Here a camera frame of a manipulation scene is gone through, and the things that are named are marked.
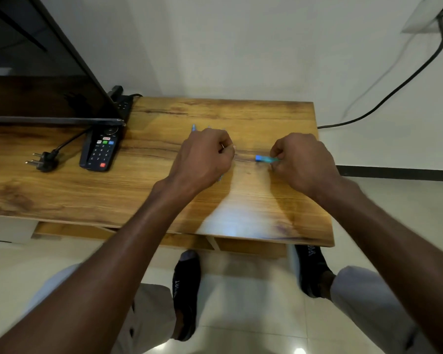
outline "black baseboard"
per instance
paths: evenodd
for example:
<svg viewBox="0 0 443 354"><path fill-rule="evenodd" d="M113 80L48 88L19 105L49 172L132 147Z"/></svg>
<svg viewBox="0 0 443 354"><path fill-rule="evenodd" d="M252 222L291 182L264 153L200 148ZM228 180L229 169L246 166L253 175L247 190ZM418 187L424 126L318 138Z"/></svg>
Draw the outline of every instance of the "black baseboard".
<svg viewBox="0 0 443 354"><path fill-rule="evenodd" d="M400 167L337 165L344 177L378 177L385 179L443 181L443 170L406 169Z"/></svg>

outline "foot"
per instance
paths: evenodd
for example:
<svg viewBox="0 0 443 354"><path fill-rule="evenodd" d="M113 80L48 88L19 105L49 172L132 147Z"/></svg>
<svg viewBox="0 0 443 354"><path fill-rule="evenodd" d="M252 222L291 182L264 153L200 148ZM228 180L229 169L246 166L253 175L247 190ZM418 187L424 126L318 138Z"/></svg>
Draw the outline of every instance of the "foot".
<svg viewBox="0 0 443 354"><path fill-rule="evenodd" d="M174 310L182 314L182 329L177 340L185 342L195 332L197 293L201 280L200 259L193 250L185 251L174 269L172 299Z"/></svg>
<svg viewBox="0 0 443 354"><path fill-rule="evenodd" d="M330 278L325 274L331 274L333 278L334 274L326 265L325 257L318 246L289 246L289 259L302 292L312 298L329 297L322 295L321 284L325 277Z"/></svg>

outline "television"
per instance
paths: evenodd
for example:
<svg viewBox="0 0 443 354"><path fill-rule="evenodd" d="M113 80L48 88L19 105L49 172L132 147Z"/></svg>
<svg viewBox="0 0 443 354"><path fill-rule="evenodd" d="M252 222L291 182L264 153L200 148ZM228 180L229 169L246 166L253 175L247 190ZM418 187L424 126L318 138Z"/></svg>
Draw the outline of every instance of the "television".
<svg viewBox="0 0 443 354"><path fill-rule="evenodd" d="M0 0L0 123L124 125L40 0Z"/></svg>

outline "hand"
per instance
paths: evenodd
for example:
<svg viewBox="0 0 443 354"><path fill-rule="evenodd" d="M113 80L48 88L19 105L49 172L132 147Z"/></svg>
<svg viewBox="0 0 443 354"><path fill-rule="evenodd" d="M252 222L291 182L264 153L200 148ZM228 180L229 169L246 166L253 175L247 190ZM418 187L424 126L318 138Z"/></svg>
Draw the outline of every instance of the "hand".
<svg viewBox="0 0 443 354"><path fill-rule="evenodd" d="M280 160L271 164L272 170L313 200L342 179L332 155L312 134L290 133L277 140L270 155Z"/></svg>
<svg viewBox="0 0 443 354"><path fill-rule="evenodd" d="M230 170L234 156L235 148L226 130L194 131L182 143L169 177L188 186L195 196Z"/></svg>

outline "person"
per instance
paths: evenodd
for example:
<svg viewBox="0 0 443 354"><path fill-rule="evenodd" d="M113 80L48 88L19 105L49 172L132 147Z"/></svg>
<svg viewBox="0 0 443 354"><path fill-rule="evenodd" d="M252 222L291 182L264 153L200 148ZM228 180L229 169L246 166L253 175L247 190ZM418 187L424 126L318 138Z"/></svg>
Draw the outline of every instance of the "person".
<svg viewBox="0 0 443 354"><path fill-rule="evenodd" d="M200 263L193 251L168 288L141 284L177 214L230 169L226 131L192 132L167 178L136 214L81 265L47 283L28 313L0 338L0 354L139 354L195 331ZM296 246L299 284L333 301L386 353L443 353L443 252L394 220L311 134L292 133L271 149L272 170L312 198L349 233L380 276L358 267L329 270L319 248Z"/></svg>

